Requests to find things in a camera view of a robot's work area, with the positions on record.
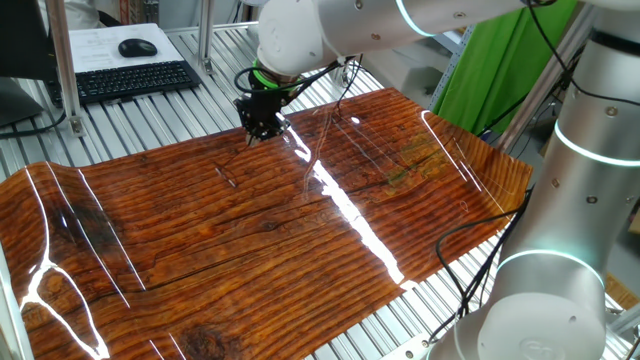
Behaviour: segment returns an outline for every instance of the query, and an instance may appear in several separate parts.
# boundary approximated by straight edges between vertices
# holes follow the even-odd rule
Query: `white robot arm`
[[[429,360],[597,360],[603,353],[606,261],[640,196],[640,1],[589,2],[602,9],[574,74],[580,89],[569,88],[542,175],[502,250],[491,296],[433,346]],[[254,89],[271,91],[236,102],[243,126],[262,140],[279,135],[282,124],[264,124],[295,96],[294,87],[283,86],[302,72],[523,6],[520,0],[271,0],[250,74]]]

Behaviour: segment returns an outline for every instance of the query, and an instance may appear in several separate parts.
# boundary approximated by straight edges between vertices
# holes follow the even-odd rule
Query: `white paper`
[[[182,56],[156,24],[115,26],[102,29],[69,31],[71,55],[76,73],[181,61]],[[125,58],[118,45],[127,39],[147,40],[158,49],[155,56]]]

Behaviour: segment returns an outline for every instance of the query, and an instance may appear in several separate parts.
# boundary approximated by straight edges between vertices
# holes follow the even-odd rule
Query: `black keyboard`
[[[76,74],[81,104],[130,100],[133,96],[198,86],[200,77],[186,61],[171,61]],[[62,107],[60,84],[47,83],[51,101]]]

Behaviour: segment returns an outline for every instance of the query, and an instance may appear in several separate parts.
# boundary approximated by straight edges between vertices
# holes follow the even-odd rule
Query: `green curtain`
[[[556,45],[576,2],[560,0],[535,10]],[[533,88],[551,55],[526,8],[478,24],[434,113],[478,133]],[[516,112],[493,130],[504,131]]]

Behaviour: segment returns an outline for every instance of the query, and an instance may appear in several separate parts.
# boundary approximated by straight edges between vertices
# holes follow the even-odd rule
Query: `wood grain sheet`
[[[439,235],[521,202],[528,166],[395,90],[333,110],[254,148],[236,129],[0,184],[36,358],[299,359],[437,271]]]

